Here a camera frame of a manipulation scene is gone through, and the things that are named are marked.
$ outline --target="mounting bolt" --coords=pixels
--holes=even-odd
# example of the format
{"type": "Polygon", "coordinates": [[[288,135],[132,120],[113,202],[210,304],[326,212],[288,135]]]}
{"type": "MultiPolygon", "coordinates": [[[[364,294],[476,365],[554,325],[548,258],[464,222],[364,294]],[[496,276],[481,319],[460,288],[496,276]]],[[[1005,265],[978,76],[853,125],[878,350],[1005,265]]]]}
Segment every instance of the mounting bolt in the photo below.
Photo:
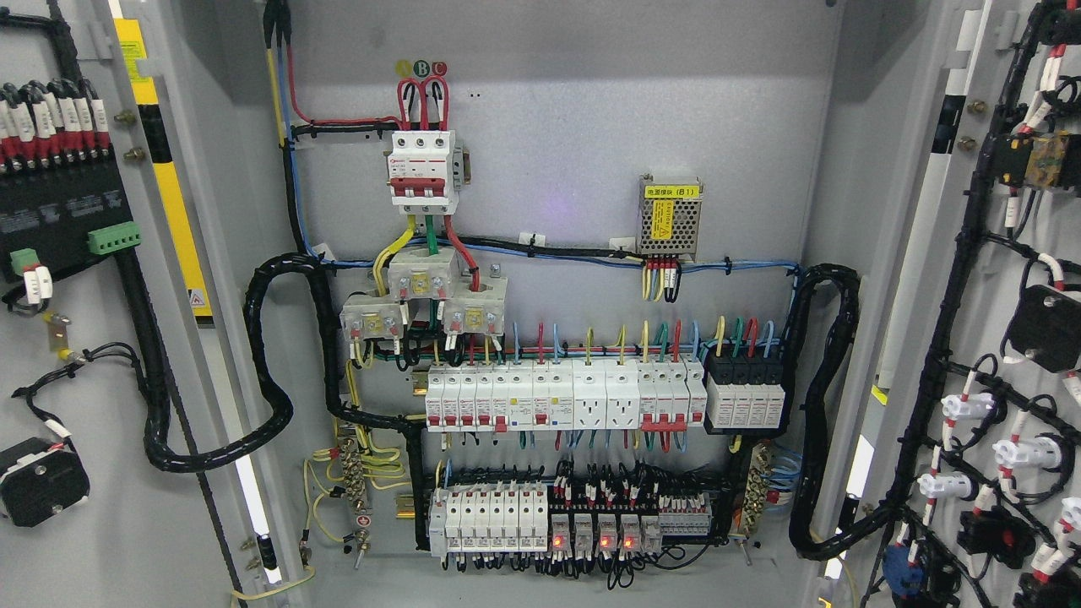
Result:
{"type": "Polygon", "coordinates": [[[138,122],[138,115],[130,109],[124,109],[114,116],[112,120],[125,127],[135,127],[135,123],[138,122]]]}
{"type": "Polygon", "coordinates": [[[124,160],[133,160],[136,162],[142,162],[146,158],[146,150],[139,147],[134,147],[124,153],[124,160]]]}

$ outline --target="miniature circuit breaker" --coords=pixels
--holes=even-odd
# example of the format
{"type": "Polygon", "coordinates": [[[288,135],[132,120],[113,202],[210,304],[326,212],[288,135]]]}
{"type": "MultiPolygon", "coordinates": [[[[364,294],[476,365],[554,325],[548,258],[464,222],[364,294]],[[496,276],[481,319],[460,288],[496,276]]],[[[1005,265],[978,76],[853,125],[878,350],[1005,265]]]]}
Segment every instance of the miniature circuit breaker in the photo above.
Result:
{"type": "Polygon", "coordinates": [[[399,301],[448,300],[458,286],[455,280],[457,252],[444,247],[431,254],[425,246],[402,249],[390,261],[387,285],[399,301]]]}
{"type": "Polygon", "coordinates": [[[454,131],[395,131],[387,157],[391,202],[403,214],[453,214],[461,182],[455,163],[462,167],[454,131]]]}
{"type": "Polygon", "coordinates": [[[698,250],[703,190],[698,177],[642,175],[638,253],[693,259],[698,250]]]}
{"type": "Polygon", "coordinates": [[[485,279],[480,291],[470,291],[469,279],[464,280],[443,309],[449,340],[463,333],[503,335],[506,300],[507,279],[485,279]]]}

